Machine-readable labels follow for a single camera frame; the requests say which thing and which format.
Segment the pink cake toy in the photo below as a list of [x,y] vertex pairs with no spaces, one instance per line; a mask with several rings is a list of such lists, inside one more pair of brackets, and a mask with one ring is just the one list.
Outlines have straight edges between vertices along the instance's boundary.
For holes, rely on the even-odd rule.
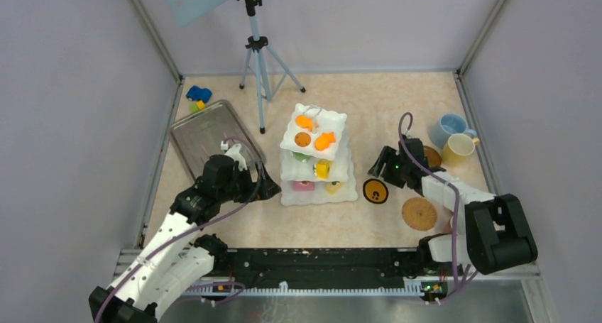
[[292,190],[295,192],[313,192],[315,190],[315,183],[312,181],[294,181],[292,183]]

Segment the black orange round coaster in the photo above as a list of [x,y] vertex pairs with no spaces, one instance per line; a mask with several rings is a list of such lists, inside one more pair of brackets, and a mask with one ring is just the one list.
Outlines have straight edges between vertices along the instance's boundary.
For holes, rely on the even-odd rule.
[[379,179],[371,178],[363,183],[363,196],[372,204],[384,204],[389,197],[385,183]]

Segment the green swirl roll cake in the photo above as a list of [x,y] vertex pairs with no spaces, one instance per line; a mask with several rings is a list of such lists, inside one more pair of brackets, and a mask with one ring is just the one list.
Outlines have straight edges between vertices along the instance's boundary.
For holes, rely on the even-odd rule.
[[299,161],[301,163],[306,163],[312,158],[310,155],[305,155],[303,153],[296,153],[296,152],[292,152],[292,156],[294,159],[296,159],[297,161]]

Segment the orange round pastry toy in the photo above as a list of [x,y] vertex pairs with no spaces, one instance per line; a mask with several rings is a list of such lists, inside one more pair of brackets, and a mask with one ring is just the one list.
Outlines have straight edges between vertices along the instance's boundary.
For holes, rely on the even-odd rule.
[[301,148],[307,147],[311,144],[312,137],[311,137],[311,135],[309,135],[306,132],[299,132],[298,134],[295,135],[294,142],[297,146],[299,146]]

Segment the yellow cake slice toy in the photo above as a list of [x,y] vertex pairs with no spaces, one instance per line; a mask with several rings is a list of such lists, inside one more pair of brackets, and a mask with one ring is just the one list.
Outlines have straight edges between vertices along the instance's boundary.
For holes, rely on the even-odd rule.
[[328,179],[331,166],[332,161],[330,160],[318,160],[313,166],[314,175],[319,179]]

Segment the yellow white cake toy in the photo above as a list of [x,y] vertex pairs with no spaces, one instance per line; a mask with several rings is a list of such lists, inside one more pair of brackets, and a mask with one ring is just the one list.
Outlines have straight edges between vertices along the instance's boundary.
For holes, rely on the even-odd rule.
[[344,182],[333,181],[329,182],[325,186],[325,190],[329,195],[336,194],[342,187],[344,186]]

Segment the yellow ceramic cup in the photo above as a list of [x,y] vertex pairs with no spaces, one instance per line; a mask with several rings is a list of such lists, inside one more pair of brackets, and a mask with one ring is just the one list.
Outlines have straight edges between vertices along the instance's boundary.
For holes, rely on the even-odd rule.
[[464,133],[451,135],[442,149],[442,163],[448,166],[462,163],[475,152],[480,142],[479,138],[472,138]]

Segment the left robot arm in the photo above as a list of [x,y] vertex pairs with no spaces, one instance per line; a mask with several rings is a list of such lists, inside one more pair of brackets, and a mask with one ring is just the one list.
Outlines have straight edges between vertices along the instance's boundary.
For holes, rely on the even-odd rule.
[[184,247],[205,227],[224,220],[221,206],[237,203],[235,214],[247,204],[271,199],[281,188],[255,164],[252,180],[238,153],[213,155],[204,164],[193,186],[177,195],[151,242],[135,261],[107,288],[97,287],[89,296],[95,322],[158,322],[189,286],[202,276],[220,275],[227,267],[221,241],[203,236],[184,256]]

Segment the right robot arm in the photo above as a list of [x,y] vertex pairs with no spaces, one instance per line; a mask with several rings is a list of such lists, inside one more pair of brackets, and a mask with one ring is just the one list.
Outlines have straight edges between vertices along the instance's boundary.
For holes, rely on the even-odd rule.
[[451,233],[420,239],[416,264],[422,273],[434,275],[451,262],[487,275],[537,260],[520,200],[478,190],[440,166],[430,167],[420,139],[403,136],[397,148],[384,146],[368,174],[453,211]]

